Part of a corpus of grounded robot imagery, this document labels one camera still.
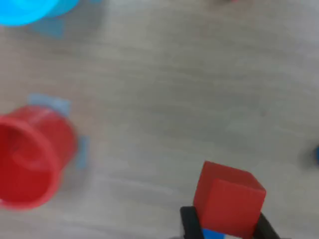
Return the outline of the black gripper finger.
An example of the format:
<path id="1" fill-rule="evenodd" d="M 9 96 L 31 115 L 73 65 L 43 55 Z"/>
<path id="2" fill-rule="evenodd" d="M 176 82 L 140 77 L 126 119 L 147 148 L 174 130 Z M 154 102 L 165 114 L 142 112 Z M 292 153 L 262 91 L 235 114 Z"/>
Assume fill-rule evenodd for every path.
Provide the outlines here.
<path id="1" fill-rule="evenodd" d="M 258 222 L 253 233 L 253 238 L 281 239 L 263 213 L 261 213 L 259 216 Z"/>
<path id="2" fill-rule="evenodd" d="M 180 208 L 182 239 L 203 239 L 203 233 L 194 206 Z"/>

